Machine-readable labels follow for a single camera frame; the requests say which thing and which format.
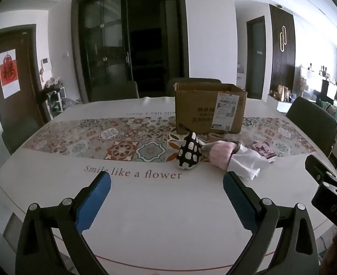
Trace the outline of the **pink Kuromi tissue pack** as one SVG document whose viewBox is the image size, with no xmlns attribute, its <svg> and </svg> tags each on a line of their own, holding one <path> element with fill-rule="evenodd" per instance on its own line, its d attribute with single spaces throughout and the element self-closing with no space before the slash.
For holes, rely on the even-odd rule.
<svg viewBox="0 0 337 275">
<path fill-rule="evenodd" d="M 251 148 L 258 152 L 259 155 L 264 157 L 269 163 L 272 163 L 277 158 L 277 154 L 266 141 L 257 140 L 254 141 L 251 145 Z"/>
</svg>

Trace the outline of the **white cloth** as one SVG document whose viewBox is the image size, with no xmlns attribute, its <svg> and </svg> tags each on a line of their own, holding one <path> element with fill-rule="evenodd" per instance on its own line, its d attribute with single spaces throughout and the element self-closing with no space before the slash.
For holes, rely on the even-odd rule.
<svg viewBox="0 0 337 275">
<path fill-rule="evenodd" d="M 240 144 L 237 151 L 231 155 L 227 171 L 234 172 L 239 177 L 251 181 L 261 171 L 268 169 L 270 165 L 267 159 L 258 152 Z"/>
</svg>

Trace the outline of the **pink towel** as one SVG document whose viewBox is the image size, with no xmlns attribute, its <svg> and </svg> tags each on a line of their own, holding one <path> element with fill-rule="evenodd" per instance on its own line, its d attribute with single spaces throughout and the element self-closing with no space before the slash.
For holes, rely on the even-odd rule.
<svg viewBox="0 0 337 275">
<path fill-rule="evenodd" d="M 239 143 L 216 141 L 206 143 L 202 146 L 203 155 L 205 155 L 210 163 L 221 170 L 227 171 L 231 157 L 239 150 Z"/>
</svg>

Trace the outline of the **black white patterned pouch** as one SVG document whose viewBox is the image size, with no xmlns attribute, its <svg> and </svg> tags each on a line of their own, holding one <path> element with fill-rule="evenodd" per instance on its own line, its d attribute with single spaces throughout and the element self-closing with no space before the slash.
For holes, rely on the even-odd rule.
<svg viewBox="0 0 337 275">
<path fill-rule="evenodd" d="M 198 165 L 202 157 L 202 145 L 195 132 L 183 139 L 183 143 L 177 154 L 178 166 L 183 170 L 189 170 Z"/>
</svg>

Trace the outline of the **dark chair right side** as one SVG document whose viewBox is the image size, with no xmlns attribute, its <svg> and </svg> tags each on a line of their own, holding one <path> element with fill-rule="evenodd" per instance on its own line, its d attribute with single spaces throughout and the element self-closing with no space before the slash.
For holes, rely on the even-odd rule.
<svg viewBox="0 0 337 275">
<path fill-rule="evenodd" d="M 316 104 L 297 97 L 286 117 L 329 157 L 337 134 L 337 121 Z"/>
</svg>

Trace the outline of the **white tv cabinet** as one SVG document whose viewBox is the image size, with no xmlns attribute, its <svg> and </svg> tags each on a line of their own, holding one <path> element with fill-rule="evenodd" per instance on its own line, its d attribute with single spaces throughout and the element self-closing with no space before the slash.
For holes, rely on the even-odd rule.
<svg viewBox="0 0 337 275">
<path fill-rule="evenodd" d="M 284 115 L 286 115 L 292 106 L 291 102 L 278 101 L 272 96 L 267 96 L 267 104 Z"/>
</svg>

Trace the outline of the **brown cardboard box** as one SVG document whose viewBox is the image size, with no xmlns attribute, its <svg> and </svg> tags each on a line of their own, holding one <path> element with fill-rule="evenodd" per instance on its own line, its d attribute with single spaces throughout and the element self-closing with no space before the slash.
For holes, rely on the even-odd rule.
<svg viewBox="0 0 337 275">
<path fill-rule="evenodd" d="M 177 133 L 239 133 L 243 125 L 247 92 L 233 84 L 217 82 L 175 83 Z"/>
</svg>

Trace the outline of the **dark interior door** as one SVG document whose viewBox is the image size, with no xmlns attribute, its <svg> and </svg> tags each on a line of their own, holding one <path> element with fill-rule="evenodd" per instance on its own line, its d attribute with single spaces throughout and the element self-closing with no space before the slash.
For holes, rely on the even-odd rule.
<svg viewBox="0 0 337 275">
<path fill-rule="evenodd" d="M 265 64 L 266 64 L 266 31 L 265 17 L 261 16 L 247 21 L 247 97 L 262 99 Z"/>
</svg>

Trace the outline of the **brown entrance door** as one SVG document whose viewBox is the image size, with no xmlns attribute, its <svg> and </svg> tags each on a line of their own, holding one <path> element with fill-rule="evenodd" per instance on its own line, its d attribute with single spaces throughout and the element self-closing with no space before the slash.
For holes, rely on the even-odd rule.
<svg viewBox="0 0 337 275">
<path fill-rule="evenodd" d="M 48 122 L 40 101 L 36 47 L 36 25 L 26 24 L 0 29 L 0 123 L 13 129 L 25 120 L 39 127 Z"/>
</svg>

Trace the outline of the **shoe rack with plush toys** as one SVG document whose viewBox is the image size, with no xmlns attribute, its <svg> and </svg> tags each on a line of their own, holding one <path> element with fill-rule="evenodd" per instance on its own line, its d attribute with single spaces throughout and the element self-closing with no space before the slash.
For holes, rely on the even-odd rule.
<svg viewBox="0 0 337 275">
<path fill-rule="evenodd" d="M 46 103 L 50 118 L 55 118 L 64 111 L 62 104 L 62 91 L 64 86 L 58 78 L 50 78 L 46 81 L 40 93 L 40 103 Z"/>
</svg>

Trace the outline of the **patterned tile table runner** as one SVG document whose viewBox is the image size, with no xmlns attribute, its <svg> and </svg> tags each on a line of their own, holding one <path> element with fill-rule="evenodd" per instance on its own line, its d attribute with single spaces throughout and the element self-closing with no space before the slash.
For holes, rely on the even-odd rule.
<svg viewBox="0 0 337 275">
<path fill-rule="evenodd" d="M 209 133 L 198 138 L 203 143 L 233 140 L 247 148 L 262 140 L 269 143 L 278 157 L 315 151 L 312 143 L 281 118 L 246 117 L 238 134 Z M 176 132 L 173 116 L 99 118 L 51 122 L 23 147 L 70 157 L 164 163 L 176 159 L 183 139 Z"/>
</svg>

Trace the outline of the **dark chair behind table left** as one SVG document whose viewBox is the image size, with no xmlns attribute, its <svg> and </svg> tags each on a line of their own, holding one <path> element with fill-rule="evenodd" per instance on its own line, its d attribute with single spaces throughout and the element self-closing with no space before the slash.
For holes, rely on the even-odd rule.
<svg viewBox="0 0 337 275">
<path fill-rule="evenodd" d="M 94 87 L 90 94 L 90 102 L 139 99 L 135 81 L 117 85 L 100 85 Z"/>
</svg>

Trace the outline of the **red fu character poster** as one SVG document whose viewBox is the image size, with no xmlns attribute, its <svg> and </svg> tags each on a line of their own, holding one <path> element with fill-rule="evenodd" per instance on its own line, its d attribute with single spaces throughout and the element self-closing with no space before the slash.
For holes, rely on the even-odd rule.
<svg viewBox="0 0 337 275">
<path fill-rule="evenodd" d="M 15 49 L 0 53 L 0 81 L 4 99 L 21 90 Z"/>
</svg>

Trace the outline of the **dark glass double door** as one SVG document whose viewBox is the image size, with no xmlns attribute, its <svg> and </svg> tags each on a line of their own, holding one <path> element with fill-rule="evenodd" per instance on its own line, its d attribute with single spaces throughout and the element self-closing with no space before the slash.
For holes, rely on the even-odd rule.
<svg viewBox="0 0 337 275">
<path fill-rule="evenodd" d="M 94 87 L 135 81 L 139 97 L 168 96 L 189 77 L 185 0 L 73 0 L 75 73 L 83 102 Z"/>
</svg>

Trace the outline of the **gold wall ornament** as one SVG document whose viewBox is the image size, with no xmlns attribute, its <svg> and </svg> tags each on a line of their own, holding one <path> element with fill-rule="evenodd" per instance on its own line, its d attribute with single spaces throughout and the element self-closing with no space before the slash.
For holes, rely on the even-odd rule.
<svg viewBox="0 0 337 275">
<path fill-rule="evenodd" d="M 283 25 L 282 30 L 279 33 L 279 40 L 280 40 L 280 51 L 284 52 L 285 47 L 287 45 L 287 28 Z"/>
</svg>

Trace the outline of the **wall intercom panel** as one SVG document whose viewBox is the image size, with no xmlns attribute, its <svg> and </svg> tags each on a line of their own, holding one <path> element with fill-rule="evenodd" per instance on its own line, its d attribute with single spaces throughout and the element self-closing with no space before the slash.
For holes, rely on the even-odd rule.
<svg viewBox="0 0 337 275">
<path fill-rule="evenodd" d="M 43 68 L 43 70 L 44 70 L 45 72 L 52 69 L 51 61 L 50 61 L 49 58 L 43 58 L 43 59 L 41 60 L 41 63 L 42 63 L 42 68 Z"/>
</svg>

